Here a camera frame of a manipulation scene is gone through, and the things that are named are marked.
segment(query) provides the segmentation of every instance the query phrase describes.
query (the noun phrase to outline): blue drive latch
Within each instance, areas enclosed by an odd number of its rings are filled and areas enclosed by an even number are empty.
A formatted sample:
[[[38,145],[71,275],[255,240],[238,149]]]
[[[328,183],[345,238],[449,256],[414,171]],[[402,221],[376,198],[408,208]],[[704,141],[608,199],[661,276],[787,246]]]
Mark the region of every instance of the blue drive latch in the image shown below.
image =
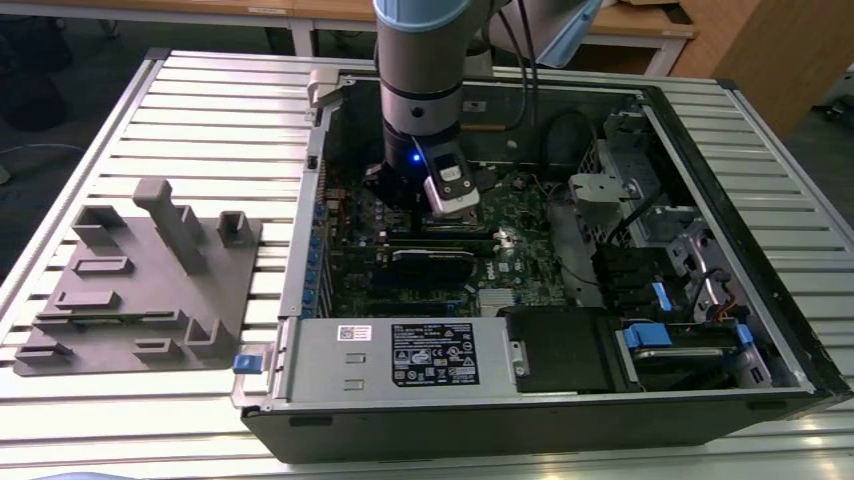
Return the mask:
[[[743,347],[747,347],[753,343],[753,333],[748,325],[739,325],[736,332],[739,333],[739,340],[743,342]]]
[[[662,323],[636,323],[624,330],[624,338],[630,350],[634,348],[673,346],[668,328]]]
[[[259,375],[265,371],[265,356],[238,354],[231,370],[238,375]]]
[[[665,284],[662,282],[653,283],[653,290],[656,291],[656,296],[658,296],[658,304],[662,307],[665,312],[673,312],[673,303],[670,302],[670,297],[668,297],[668,290],[665,290]]]

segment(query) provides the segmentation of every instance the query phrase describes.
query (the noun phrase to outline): power supply label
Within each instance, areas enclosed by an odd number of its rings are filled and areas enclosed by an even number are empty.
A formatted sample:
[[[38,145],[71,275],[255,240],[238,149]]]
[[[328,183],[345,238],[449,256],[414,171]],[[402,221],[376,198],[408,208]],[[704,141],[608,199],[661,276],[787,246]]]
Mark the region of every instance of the power supply label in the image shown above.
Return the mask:
[[[478,385],[472,323],[393,324],[392,367],[398,387]]]

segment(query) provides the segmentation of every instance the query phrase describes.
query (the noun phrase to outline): sticker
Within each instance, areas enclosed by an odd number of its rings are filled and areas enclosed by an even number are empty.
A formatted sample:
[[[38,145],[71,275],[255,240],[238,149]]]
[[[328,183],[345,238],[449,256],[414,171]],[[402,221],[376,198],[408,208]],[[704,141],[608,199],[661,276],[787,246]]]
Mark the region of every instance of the sticker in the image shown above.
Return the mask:
[[[392,380],[398,387],[478,385],[473,324],[394,324],[392,370]]]
[[[285,15],[287,13],[283,8],[250,7],[247,10],[250,13],[271,13],[274,15]]]
[[[370,342],[372,341],[372,325],[340,325],[338,341],[340,342]]]
[[[664,30],[662,35],[665,37],[688,37],[692,38],[694,36],[694,32],[681,32],[678,30]]]

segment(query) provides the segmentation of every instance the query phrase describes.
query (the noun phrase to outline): capacitor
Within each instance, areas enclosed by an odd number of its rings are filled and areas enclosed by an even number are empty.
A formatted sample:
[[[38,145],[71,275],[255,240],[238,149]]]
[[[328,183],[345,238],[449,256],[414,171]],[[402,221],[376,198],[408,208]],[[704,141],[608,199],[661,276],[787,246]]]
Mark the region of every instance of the capacitor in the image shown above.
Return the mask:
[[[517,190],[525,190],[526,187],[529,186],[528,182],[525,181],[525,178],[522,177],[517,177],[513,179],[513,182],[510,182],[510,185],[513,186],[513,188],[516,188]]]

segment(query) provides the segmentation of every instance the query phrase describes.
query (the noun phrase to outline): slotted metal surface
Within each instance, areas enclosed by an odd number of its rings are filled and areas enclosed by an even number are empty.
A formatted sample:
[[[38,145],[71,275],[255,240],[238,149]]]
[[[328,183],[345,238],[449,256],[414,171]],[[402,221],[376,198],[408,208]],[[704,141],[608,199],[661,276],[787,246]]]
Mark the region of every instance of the slotted metal surface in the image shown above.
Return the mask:
[[[735,478],[747,476],[745,469],[781,478],[847,478],[854,469],[854,403],[693,448],[290,466],[239,421],[230,371],[27,379],[13,373],[17,348],[74,250],[71,217],[83,204],[141,214],[130,195],[147,176],[171,179],[177,199],[198,216],[241,209],[265,220],[242,339],[274,339],[310,129],[305,87],[320,65],[373,68],[370,62],[173,52],[166,62],[149,62],[141,70],[137,88],[93,146],[91,165],[81,171],[89,180],[61,202],[70,213],[53,212],[59,216],[46,221],[43,238],[34,240],[18,278],[11,277],[21,292],[0,323],[0,478],[73,471],[147,478],[330,478],[348,472],[366,478],[569,479],[580,473],[614,479]],[[509,69],[497,74],[517,75]],[[854,376],[852,232],[739,95],[705,80],[542,75],[664,89],[828,351],[844,374]],[[2,292],[11,291],[5,285]],[[250,393],[263,391],[265,382],[253,377]]]

